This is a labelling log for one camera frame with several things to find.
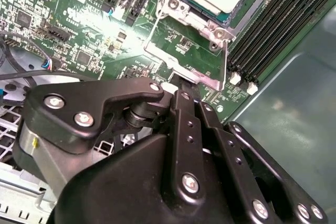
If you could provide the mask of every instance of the silver screw head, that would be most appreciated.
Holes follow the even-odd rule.
[[[304,207],[304,205],[298,204],[298,210],[303,217],[305,217],[306,219],[309,219],[309,217],[310,217],[309,213],[306,210],[306,208]]]
[[[157,84],[155,84],[155,83],[149,84],[149,87],[151,87],[151,89],[155,90],[155,91],[159,91],[160,90],[159,86]]]
[[[252,202],[252,204],[253,204],[253,208],[256,211],[256,213],[258,214],[258,216],[266,220],[268,218],[268,212],[267,212],[267,209],[264,206],[264,204],[261,203],[261,201],[257,200],[257,199],[255,199]]]
[[[194,176],[190,174],[184,174],[182,177],[182,184],[189,193],[195,194],[198,192],[199,185]]]
[[[58,110],[64,107],[64,100],[55,95],[50,95],[44,99],[44,104],[54,110]]]
[[[179,6],[179,2],[177,0],[169,0],[168,5],[171,9],[176,10]]]
[[[315,214],[315,216],[319,219],[323,219],[323,214],[321,213],[321,211],[314,205],[311,206],[311,210],[313,211],[313,213]]]
[[[242,132],[241,128],[236,124],[233,125],[233,128],[235,128],[237,132]]]
[[[216,31],[215,31],[215,37],[216,37],[217,39],[223,39],[223,38],[224,38],[224,33],[223,33],[223,31],[222,31],[222,30],[216,30]]]
[[[79,112],[75,115],[75,123],[82,127],[90,127],[93,125],[93,117],[87,112]]]
[[[208,105],[208,104],[205,104],[204,107],[205,107],[205,109],[207,111],[211,111],[212,110],[212,107],[210,105]]]

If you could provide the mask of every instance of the cable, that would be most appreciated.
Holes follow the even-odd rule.
[[[4,54],[10,65],[12,65],[12,67],[19,73],[26,72],[26,70],[14,59],[9,47],[7,45],[4,46],[6,48]],[[32,77],[25,77],[24,79],[31,88],[37,86],[36,81]]]
[[[1,54],[0,55],[0,67],[2,67],[6,59],[5,51],[6,51],[5,42],[0,37],[0,54]]]
[[[34,70],[34,71],[23,72],[23,73],[0,74],[0,81],[32,77],[32,76],[68,76],[68,77],[80,79],[82,81],[96,80],[94,78],[87,77],[87,76],[84,76],[78,73],[70,73],[70,72],[65,72],[65,71],[48,72],[46,70]]]

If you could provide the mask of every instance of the hex bolt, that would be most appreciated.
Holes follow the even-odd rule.
[[[82,127],[90,127],[93,125],[93,117],[87,112],[79,112],[75,115],[75,123]]]
[[[304,205],[298,204],[298,210],[303,217],[305,217],[306,219],[309,219],[309,217],[310,217],[309,213],[308,213],[307,209],[304,207]]]
[[[321,211],[314,205],[311,206],[311,210],[313,211],[313,213],[315,214],[315,216],[319,219],[323,219],[323,215],[321,213]]]
[[[195,194],[198,192],[199,185],[197,179],[194,176],[190,174],[184,174],[182,177],[182,184],[189,193]]]
[[[44,99],[44,104],[54,110],[58,110],[64,107],[64,100],[55,95],[50,95]]]
[[[266,207],[264,206],[263,203],[261,203],[260,200],[255,199],[253,201],[253,208],[256,211],[256,213],[258,214],[259,217],[263,218],[263,219],[267,219],[268,218],[268,212]]]

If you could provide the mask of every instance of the metal mesh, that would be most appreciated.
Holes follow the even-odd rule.
[[[11,156],[21,115],[20,107],[0,108],[0,162]]]

